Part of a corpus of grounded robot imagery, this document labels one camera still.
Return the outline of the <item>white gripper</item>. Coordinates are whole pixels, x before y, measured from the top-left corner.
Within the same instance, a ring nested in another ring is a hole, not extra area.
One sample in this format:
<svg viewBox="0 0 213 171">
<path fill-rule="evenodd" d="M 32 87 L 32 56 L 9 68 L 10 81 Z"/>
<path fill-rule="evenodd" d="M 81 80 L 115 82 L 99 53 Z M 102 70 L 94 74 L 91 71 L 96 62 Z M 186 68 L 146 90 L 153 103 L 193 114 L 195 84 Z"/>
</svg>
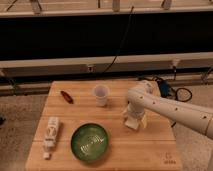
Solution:
<svg viewBox="0 0 213 171">
<path fill-rule="evenodd" d="M 139 125 L 145 126 L 146 125 L 146 115 L 145 110 L 142 110 L 141 112 L 133 112 L 130 107 L 127 107 L 123 111 L 123 117 L 126 120 L 137 120 Z"/>
</svg>

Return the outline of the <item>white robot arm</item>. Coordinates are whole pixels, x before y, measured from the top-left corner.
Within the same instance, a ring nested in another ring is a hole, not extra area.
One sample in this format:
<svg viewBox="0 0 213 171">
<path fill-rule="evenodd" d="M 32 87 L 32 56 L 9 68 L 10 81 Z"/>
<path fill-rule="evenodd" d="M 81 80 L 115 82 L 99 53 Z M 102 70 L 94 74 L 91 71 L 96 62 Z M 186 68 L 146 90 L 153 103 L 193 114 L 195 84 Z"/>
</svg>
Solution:
<svg viewBox="0 0 213 171">
<path fill-rule="evenodd" d="M 141 81 L 127 91 L 124 124 L 137 130 L 149 109 L 213 139 L 213 109 L 155 96 L 149 81 Z"/>
</svg>

